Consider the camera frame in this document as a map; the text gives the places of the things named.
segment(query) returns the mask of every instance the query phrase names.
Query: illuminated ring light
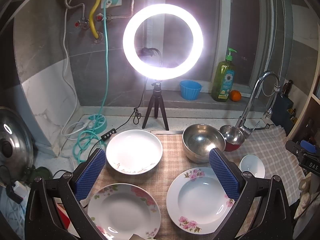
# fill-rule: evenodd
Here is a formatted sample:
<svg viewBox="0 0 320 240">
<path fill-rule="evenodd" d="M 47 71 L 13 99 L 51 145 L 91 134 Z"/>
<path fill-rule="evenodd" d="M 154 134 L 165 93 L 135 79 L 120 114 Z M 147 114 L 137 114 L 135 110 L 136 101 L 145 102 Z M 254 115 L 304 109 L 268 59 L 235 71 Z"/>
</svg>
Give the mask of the illuminated ring light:
<svg viewBox="0 0 320 240">
<path fill-rule="evenodd" d="M 144 63 L 138 57 L 134 47 L 134 37 L 141 23 L 151 16 L 165 13 L 175 15 L 184 20 L 193 35 L 193 46 L 189 57 L 185 62 L 175 68 L 156 67 Z M 186 10 L 172 4 L 155 4 L 143 8 L 131 18 L 123 35 L 124 54 L 132 67 L 142 75 L 157 80 L 179 77 L 188 72 L 198 61 L 202 48 L 202 31 L 196 19 Z"/>
</svg>

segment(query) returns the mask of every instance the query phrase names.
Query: metal pot lid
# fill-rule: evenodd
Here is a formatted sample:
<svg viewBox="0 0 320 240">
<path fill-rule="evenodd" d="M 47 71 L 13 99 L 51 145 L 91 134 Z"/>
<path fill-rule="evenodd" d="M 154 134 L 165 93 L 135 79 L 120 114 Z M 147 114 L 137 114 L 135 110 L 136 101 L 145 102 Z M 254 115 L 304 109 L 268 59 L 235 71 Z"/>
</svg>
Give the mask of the metal pot lid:
<svg viewBox="0 0 320 240">
<path fill-rule="evenodd" d="M 11 179 L 19 180 L 33 164 L 33 147 L 27 126 L 14 111 L 0 107 L 0 165 L 6 166 Z M 0 168 L 0 184 L 9 182 L 5 167 Z"/>
</svg>

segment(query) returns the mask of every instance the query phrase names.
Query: tablecloth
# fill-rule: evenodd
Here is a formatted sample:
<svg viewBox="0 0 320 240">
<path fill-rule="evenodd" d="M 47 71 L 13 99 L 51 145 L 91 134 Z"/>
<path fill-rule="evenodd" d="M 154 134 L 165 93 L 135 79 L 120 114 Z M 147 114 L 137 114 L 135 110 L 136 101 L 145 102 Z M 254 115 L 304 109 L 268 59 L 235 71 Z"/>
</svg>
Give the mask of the tablecloth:
<svg viewBox="0 0 320 240">
<path fill-rule="evenodd" d="M 209 239 L 210 235 L 194 235 L 178 228 L 171 221 L 166 209 L 166 193 L 172 181 L 179 174 L 190 168 L 208 167 L 209 164 L 201 165 L 193 163 L 186 157 L 182 148 L 182 135 L 165 134 L 156 136 L 162 143 L 163 156 L 155 168 L 140 175 L 125 175 L 114 170 L 107 163 L 87 199 L 89 200 L 100 188 L 109 184 L 134 184 L 149 192 L 159 205 L 161 226 L 155 236 L 156 239 Z M 265 178 L 269 179 L 274 174 L 282 178 L 288 202 L 291 205 L 299 198 L 300 191 L 298 190 L 298 184 L 304 178 L 304 174 L 295 156 L 285 150 L 285 142 L 286 136 L 281 127 L 255 131 L 239 149 L 230 153 L 225 152 L 225 156 L 237 165 L 245 155 L 253 154 L 259 157 L 266 169 Z M 247 231 L 257 205 L 258 200 L 255 199 L 238 235 Z"/>
</svg>

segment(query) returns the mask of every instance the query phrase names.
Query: orange fruit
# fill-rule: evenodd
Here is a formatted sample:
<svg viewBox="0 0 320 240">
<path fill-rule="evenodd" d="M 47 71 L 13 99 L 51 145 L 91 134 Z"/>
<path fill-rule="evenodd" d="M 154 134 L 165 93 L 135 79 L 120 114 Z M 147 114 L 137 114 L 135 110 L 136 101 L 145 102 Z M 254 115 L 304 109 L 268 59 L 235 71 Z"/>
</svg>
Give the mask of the orange fruit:
<svg viewBox="0 0 320 240">
<path fill-rule="evenodd" d="M 241 100 L 241 93 L 238 90 L 232 90 L 230 92 L 229 98 L 234 102 L 238 102 Z"/>
</svg>

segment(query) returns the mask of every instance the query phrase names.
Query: green soap bottle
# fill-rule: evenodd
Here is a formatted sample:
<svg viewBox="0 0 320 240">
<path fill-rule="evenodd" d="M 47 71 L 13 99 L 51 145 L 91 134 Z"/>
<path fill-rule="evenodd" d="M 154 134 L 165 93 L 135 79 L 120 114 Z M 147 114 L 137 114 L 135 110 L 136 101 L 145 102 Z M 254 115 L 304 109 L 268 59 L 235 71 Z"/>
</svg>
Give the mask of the green soap bottle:
<svg viewBox="0 0 320 240">
<path fill-rule="evenodd" d="M 211 96 L 218 102 L 226 102 L 233 84 L 235 74 L 235 65 L 232 63 L 231 52 L 236 52 L 232 48 L 228 48 L 229 54 L 226 60 L 218 64 L 217 72 L 214 77 Z"/>
</svg>

